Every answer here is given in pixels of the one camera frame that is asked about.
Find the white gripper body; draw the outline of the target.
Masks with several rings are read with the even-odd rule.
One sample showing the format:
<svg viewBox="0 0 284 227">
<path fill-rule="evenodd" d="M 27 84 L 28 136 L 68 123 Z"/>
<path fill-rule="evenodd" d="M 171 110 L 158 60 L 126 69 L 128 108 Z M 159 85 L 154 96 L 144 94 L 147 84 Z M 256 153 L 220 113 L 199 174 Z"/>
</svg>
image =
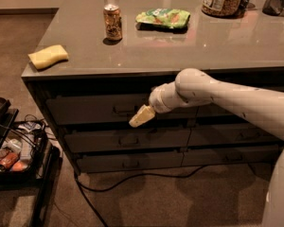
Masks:
<svg viewBox="0 0 284 227">
<path fill-rule="evenodd" d="M 155 87 L 150 94 L 149 104 L 159 114 L 186 106 L 186 102 L 177 93 L 174 82 Z"/>
</svg>

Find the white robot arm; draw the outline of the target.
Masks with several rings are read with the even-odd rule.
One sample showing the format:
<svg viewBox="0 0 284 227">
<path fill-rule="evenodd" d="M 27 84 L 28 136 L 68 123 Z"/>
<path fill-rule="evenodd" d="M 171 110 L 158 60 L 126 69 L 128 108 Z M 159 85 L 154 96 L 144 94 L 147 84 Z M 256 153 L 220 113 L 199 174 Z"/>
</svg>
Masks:
<svg viewBox="0 0 284 227">
<path fill-rule="evenodd" d="M 284 141 L 284 93 L 223 82 L 194 68 L 185 69 L 175 81 L 156 87 L 150 94 L 149 104 L 139 109 L 130 125 L 135 128 L 156 114 L 209 103 Z M 270 180 L 262 227 L 284 227 L 284 149 Z"/>
</svg>

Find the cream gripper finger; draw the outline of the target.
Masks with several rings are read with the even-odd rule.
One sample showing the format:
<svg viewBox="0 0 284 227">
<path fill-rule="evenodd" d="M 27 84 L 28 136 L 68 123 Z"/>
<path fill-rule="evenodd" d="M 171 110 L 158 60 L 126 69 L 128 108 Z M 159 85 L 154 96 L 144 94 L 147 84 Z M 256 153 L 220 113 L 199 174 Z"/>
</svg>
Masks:
<svg viewBox="0 0 284 227">
<path fill-rule="evenodd" d="M 155 110 L 150 105 L 143 105 L 138 112 L 129 121 L 133 128 L 137 128 L 142 124 L 147 123 L 155 117 Z"/>
</svg>

